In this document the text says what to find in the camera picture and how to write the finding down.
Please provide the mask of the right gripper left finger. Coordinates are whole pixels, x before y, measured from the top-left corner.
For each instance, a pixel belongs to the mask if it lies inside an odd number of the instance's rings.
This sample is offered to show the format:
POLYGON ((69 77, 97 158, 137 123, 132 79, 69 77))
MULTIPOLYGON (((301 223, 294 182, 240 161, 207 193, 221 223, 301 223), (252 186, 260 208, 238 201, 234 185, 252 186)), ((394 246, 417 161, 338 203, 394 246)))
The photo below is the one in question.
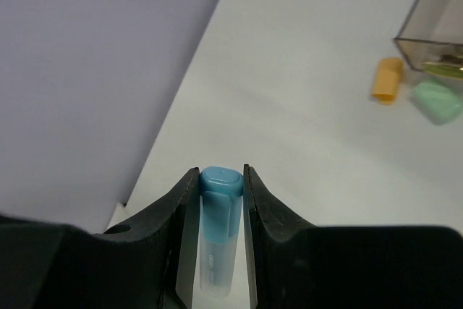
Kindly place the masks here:
POLYGON ((102 234, 1 217, 3 308, 190 308, 199 171, 102 234))

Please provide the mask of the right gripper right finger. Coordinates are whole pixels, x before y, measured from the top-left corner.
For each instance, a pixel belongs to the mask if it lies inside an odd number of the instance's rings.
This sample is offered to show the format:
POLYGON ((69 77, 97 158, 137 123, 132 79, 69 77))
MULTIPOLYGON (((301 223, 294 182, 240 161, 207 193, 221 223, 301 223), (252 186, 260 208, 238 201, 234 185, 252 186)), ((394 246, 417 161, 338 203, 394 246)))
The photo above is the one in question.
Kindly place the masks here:
POLYGON ((460 308, 462 236, 440 226, 318 227, 245 166, 252 308, 460 308))

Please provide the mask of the blue highlighter pen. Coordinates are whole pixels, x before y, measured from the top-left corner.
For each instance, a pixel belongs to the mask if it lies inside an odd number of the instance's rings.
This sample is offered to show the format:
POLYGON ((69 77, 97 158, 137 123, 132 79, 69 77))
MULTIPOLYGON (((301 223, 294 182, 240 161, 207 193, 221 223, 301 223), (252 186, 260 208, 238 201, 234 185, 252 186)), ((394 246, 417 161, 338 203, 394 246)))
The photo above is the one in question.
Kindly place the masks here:
POLYGON ((209 166, 200 173, 200 288, 212 297, 231 290, 243 182, 233 169, 209 166))

